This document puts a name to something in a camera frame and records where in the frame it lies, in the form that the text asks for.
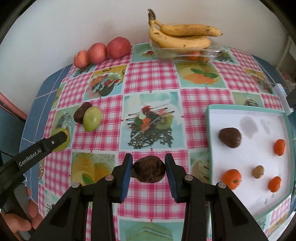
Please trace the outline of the person's left hand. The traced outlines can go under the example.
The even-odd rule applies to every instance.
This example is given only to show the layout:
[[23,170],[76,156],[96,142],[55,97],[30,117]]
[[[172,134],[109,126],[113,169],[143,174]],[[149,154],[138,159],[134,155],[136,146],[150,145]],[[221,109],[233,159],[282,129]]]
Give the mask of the person's left hand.
[[6,212],[6,209],[3,208],[4,202],[1,204],[1,216],[17,240],[23,240],[19,232],[28,232],[31,229],[36,230],[43,220],[41,214],[39,213],[38,205],[30,197],[32,193],[31,190],[24,184],[22,184],[22,186],[26,189],[26,199],[28,201],[27,212],[31,217],[31,220],[24,219],[16,215],[14,212]]

